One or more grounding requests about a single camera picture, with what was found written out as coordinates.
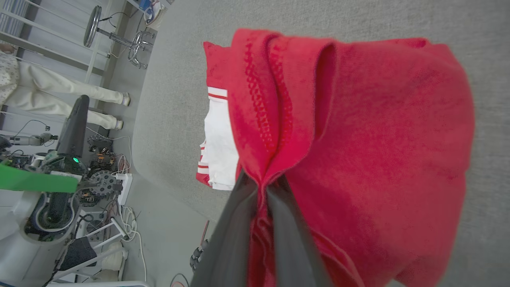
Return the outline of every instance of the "red fabric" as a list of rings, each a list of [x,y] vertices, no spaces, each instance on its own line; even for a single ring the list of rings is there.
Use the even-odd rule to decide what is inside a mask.
[[[201,183],[207,185],[208,187],[211,187],[211,185],[209,184],[210,177],[208,174],[196,173],[195,178],[196,178],[196,180],[200,181]]]
[[[264,190],[282,173],[337,286],[435,285],[474,130],[468,81],[448,47],[238,30],[231,48],[205,48],[208,86],[228,90],[240,165],[260,187],[249,285],[275,286]]]

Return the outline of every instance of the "bar stool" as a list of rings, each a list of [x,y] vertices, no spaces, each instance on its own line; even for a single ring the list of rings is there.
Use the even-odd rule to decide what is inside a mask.
[[[147,64],[140,63],[136,56],[140,49],[142,49],[143,51],[145,50],[146,45],[150,47],[153,46],[152,43],[144,41],[143,37],[148,35],[151,38],[154,38],[154,34],[146,31],[140,31],[136,34],[135,38],[133,38],[133,41],[129,41],[125,38],[119,37],[114,33],[108,33],[105,30],[98,28],[97,25],[99,24],[100,19],[101,19],[101,6],[96,6],[92,10],[92,14],[90,14],[89,23],[87,24],[87,27],[85,29],[83,45],[87,48],[90,48],[90,46],[92,46],[92,42],[94,41],[96,32],[99,32],[103,35],[108,36],[108,38],[114,40],[115,42],[126,46],[129,49],[129,53],[127,55],[127,59],[129,60],[129,62],[131,62],[138,68],[147,69]]]

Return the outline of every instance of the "white shirt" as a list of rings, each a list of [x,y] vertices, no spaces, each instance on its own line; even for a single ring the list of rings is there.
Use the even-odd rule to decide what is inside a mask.
[[[19,82],[18,60],[13,56],[0,52],[0,105],[17,88]]]

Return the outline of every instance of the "white sneaker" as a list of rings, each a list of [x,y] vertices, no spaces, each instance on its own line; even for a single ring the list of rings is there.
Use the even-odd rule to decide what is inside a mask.
[[[129,96],[129,93],[123,92],[122,93],[122,105],[129,106],[129,103],[131,102],[131,98]]]
[[[117,123],[115,124],[115,130],[118,131],[118,130],[121,130],[122,127],[124,126],[124,121],[119,121],[117,120]]]

